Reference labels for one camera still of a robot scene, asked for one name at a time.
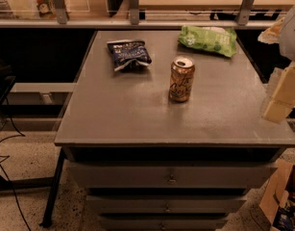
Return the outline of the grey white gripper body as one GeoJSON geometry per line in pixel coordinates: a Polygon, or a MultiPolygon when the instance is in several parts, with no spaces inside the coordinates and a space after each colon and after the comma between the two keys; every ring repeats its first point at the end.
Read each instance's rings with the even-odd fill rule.
{"type": "Polygon", "coordinates": [[[285,17],[264,30],[258,36],[258,41],[266,44],[277,43],[281,55],[295,62],[295,5],[285,17]]]}

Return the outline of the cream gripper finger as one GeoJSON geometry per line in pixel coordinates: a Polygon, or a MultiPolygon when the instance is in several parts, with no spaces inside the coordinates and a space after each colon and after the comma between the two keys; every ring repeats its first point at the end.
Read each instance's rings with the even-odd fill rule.
{"type": "Polygon", "coordinates": [[[266,97],[262,102],[261,116],[280,123],[295,108],[295,62],[285,69],[275,68],[270,76],[266,97]]]}

